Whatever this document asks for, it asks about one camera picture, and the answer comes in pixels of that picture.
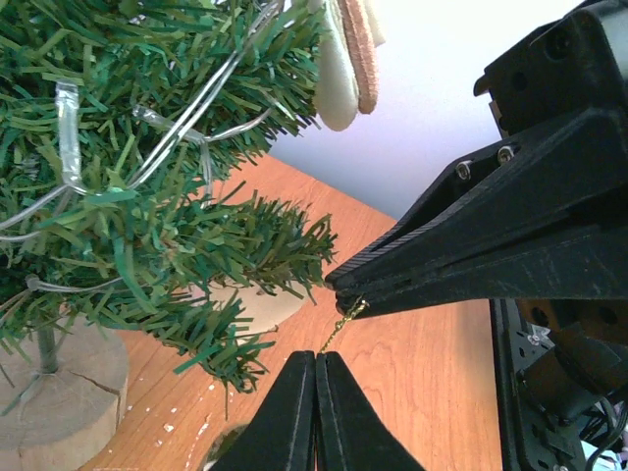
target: gold chain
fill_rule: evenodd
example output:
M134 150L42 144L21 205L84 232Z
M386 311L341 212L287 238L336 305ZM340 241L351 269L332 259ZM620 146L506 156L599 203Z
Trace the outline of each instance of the gold chain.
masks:
M353 303L353 306L351 306L351 309L349 309L349 311L342 317L342 319L336 322L334 331L332 332L330 337L327 339L327 341L325 342L325 344L323 345L319 353L325 353L325 350L327 350L327 347L330 346L330 343L332 342L334 337L338 334L338 332L342 330L342 328L344 327L344 324L346 324L350 320L355 319L355 316L357 316L360 312L362 312L367 307L369 307L369 303L366 302L362 298L358 298Z

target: screw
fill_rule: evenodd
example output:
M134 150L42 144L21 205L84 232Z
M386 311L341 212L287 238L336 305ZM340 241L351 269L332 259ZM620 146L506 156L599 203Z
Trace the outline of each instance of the screw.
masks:
M471 161L465 160L455 166L455 172L461 180L471 180Z
M528 336L528 342L534 346L537 346L541 343L541 339L539 339L539 336Z
M505 145L497 151L497 161L500 165L510 162L514 157L514 147L511 145Z

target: white wall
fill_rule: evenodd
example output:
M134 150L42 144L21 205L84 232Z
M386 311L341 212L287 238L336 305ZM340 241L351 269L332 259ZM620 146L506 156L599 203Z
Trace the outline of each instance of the white wall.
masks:
M347 131L282 136L272 155L395 218L450 161L498 140L484 68L578 0L377 0L380 102Z

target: white speck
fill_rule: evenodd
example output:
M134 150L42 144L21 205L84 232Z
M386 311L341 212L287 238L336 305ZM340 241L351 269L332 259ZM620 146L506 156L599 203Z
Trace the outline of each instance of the white speck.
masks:
M203 435L203 432L205 432L207 430L207 427L209 427L209 424L208 423L204 423L203 426L198 431L198 434L196 434L196 436L200 437L201 435Z

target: wooden ornament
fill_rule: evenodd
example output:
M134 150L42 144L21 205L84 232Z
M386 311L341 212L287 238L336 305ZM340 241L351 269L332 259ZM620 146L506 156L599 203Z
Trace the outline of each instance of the wooden ornament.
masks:
M252 319L251 322L237 323L240 327L247 328L240 335L263 334L277 329L288 317L296 314L309 299L303 286L292 284L291 288L303 297L298 298L280 288L276 288L275 295L271 295L257 286L229 288L212 285L211 299L226 303L237 289L237 297L241 299L241 307L244 310L238 317ZM196 290L195 295L201 295L199 288L194 287L192 290Z

